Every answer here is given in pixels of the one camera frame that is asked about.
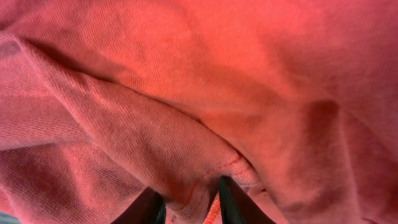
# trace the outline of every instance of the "knit fabric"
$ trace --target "knit fabric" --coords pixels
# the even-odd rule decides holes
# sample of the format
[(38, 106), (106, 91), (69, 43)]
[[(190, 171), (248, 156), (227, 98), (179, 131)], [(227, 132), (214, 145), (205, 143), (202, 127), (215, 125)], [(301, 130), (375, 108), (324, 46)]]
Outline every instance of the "knit fabric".
[(111, 223), (398, 220), (398, 2), (0, 1), (0, 210)]

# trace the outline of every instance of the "cloth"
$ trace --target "cloth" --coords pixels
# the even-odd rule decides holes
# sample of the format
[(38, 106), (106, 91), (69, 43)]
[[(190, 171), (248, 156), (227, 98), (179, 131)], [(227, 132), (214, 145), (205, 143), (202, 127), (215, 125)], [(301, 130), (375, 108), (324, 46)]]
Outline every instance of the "cloth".
[(277, 223), (396, 223), (397, 15), (387, 0), (2, 0), (0, 210), (111, 223), (149, 186), (168, 223), (221, 223), (229, 175)]

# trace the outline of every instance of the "pink fabric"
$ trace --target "pink fabric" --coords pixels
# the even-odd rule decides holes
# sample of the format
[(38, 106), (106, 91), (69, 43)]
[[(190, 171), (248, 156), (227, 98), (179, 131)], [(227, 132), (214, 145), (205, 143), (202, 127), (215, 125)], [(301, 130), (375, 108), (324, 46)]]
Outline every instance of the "pink fabric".
[(220, 223), (230, 175), (277, 223), (396, 223), (397, 15), (386, 0), (2, 0), (0, 210), (110, 223), (150, 186), (168, 223)]

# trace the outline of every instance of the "garment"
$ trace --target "garment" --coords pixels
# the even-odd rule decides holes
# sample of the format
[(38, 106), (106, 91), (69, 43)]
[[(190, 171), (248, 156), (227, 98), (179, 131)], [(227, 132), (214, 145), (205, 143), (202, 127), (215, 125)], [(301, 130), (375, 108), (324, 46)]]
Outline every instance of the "garment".
[(398, 2), (0, 1), (0, 210), (111, 223), (398, 220)]

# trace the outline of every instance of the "ribbed fabric texture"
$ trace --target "ribbed fabric texture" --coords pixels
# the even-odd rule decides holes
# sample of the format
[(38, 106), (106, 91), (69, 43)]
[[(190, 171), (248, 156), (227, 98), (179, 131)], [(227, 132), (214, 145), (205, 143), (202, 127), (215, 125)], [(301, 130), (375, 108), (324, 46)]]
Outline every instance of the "ribbed fabric texture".
[(0, 1), (0, 210), (111, 223), (398, 220), (398, 2)]

